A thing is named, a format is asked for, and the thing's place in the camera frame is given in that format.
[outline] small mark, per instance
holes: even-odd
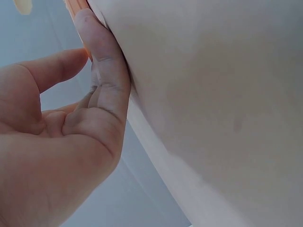
[[[233,131],[235,133],[239,133],[242,130],[243,127],[243,121],[244,121],[244,115],[238,114],[235,116],[233,120]]]

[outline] orange object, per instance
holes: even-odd
[[[64,0],[66,4],[66,8],[70,12],[71,18],[74,21],[76,14],[81,10],[81,9],[87,9],[89,7],[89,4],[87,3],[86,0]],[[89,51],[88,48],[86,48],[85,44],[83,43],[84,48],[86,49],[89,58],[91,61],[93,61],[91,52]]]

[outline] white surface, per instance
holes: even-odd
[[[0,66],[81,47],[65,4],[36,0],[30,16],[13,1],[0,8]],[[76,102],[89,88],[89,63],[74,79],[42,94],[42,109]],[[129,125],[122,160],[63,227],[188,227],[190,223],[168,192]]]
[[[133,74],[129,122],[194,227],[301,227],[303,1],[89,1]]]

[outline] gray wall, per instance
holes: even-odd
[[[62,0],[35,0],[30,16],[12,0],[0,8],[0,66],[81,47]],[[42,109],[76,102],[89,88],[89,63],[74,79],[42,94]],[[188,227],[179,206],[127,125],[121,162],[64,227]]]

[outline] hand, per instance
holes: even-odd
[[[84,49],[0,69],[0,226],[60,225],[120,159],[127,66],[113,35],[89,9],[78,13],[75,25],[95,57],[98,81],[78,107],[41,112],[39,97],[83,68]]]

